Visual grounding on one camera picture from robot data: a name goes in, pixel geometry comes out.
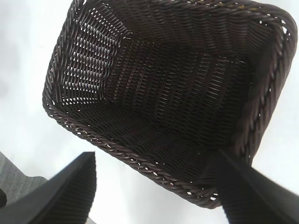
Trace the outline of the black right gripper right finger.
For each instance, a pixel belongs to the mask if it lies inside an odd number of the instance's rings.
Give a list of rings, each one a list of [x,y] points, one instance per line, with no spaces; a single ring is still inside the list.
[[[231,153],[218,151],[215,185],[231,224],[297,224],[299,196]]]

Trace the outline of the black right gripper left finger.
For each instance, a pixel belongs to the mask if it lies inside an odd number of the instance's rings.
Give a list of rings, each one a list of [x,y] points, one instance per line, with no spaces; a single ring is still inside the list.
[[[84,224],[97,188],[94,152],[83,152],[42,186],[1,208],[2,224]]]

